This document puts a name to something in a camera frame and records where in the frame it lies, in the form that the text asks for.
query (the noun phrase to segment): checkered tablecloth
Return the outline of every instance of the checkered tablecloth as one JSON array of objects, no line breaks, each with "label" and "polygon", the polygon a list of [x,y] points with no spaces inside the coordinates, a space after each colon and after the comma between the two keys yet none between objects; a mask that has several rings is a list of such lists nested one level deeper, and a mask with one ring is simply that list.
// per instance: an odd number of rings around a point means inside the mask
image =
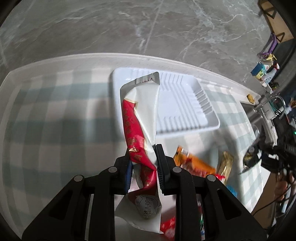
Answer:
[{"label": "checkered tablecloth", "polygon": [[[48,202],[77,174],[92,176],[124,155],[126,145],[115,131],[110,82],[95,71],[68,71],[24,81],[10,111],[2,156],[3,216],[21,235]],[[250,123],[231,89],[202,84],[221,126],[216,131],[169,139],[157,138],[173,156],[182,145],[197,156],[213,147],[228,150],[234,165],[228,184],[252,211],[262,191],[256,165],[240,174],[242,158],[255,139]]]}]

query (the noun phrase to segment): black cable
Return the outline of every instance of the black cable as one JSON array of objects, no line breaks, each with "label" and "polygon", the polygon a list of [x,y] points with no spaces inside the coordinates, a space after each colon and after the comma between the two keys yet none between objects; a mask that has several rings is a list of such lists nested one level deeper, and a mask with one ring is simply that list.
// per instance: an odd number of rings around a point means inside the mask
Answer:
[{"label": "black cable", "polygon": [[275,201],[277,201],[281,196],[285,195],[285,193],[293,186],[293,184],[295,183],[296,179],[294,180],[294,182],[291,184],[291,186],[280,196],[278,196],[278,198],[274,199],[272,202],[268,203],[267,205],[265,205],[264,207],[262,208],[259,208],[254,214],[253,214],[253,217],[255,216],[256,213],[258,213],[260,210],[268,207],[269,205],[273,204]]}]

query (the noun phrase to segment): faucet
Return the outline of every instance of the faucet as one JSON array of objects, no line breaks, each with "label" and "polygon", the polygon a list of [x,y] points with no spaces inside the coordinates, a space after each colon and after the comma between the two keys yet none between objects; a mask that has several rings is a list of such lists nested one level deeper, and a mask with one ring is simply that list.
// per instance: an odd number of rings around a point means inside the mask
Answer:
[{"label": "faucet", "polygon": [[264,101],[264,102],[262,102],[262,103],[259,103],[259,104],[255,105],[254,110],[255,110],[255,111],[258,111],[259,109],[262,109],[263,106],[264,106],[267,102],[269,102],[269,101],[272,100],[272,99],[276,99],[276,98],[280,99],[280,100],[282,101],[282,104],[283,104],[283,108],[284,108],[284,110],[283,110],[283,112],[281,113],[281,116],[279,117],[279,119],[282,119],[283,116],[284,116],[284,114],[285,114],[285,112],[286,112],[286,111],[285,111],[285,110],[286,110],[286,103],[285,103],[284,99],[283,99],[281,96],[279,96],[279,95],[271,95],[271,96],[269,96],[269,97],[266,99],[266,101]]}]

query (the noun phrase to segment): black machine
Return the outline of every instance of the black machine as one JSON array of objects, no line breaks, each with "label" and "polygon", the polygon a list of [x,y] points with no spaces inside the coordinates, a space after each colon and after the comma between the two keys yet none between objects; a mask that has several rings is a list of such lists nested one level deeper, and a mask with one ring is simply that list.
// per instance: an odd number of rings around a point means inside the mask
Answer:
[{"label": "black machine", "polygon": [[[165,156],[160,144],[155,146],[155,153],[162,193],[176,194],[176,241],[201,240],[196,194],[201,196],[206,240],[267,240],[266,231],[215,176],[192,176]],[[114,195],[127,193],[131,173],[132,164],[126,153],[116,159],[114,166],[96,176],[75,176],[26,228],[22,240],[85,240],[91,194],[94,198],[88,240],[115,240]],[[294,217],[295,207],[285,221]],[[293,230],[289,225],[293,222],[285,221],[268,240],[289,237]]]}]

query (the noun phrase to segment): gold wrapper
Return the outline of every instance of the gold wrapper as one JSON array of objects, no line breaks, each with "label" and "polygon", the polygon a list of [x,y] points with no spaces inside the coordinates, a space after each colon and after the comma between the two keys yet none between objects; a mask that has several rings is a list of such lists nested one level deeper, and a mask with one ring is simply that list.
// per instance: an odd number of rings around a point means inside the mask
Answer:
[{"label": "gold wrapper", "polygon": [[228,151],[224,151],[223,159],[217,172],[219,175],[225,176],[224,184],[226,184],[227,179],[229,177],[229,174],[232,168],[232,163],[233,163],[233,156]]}]

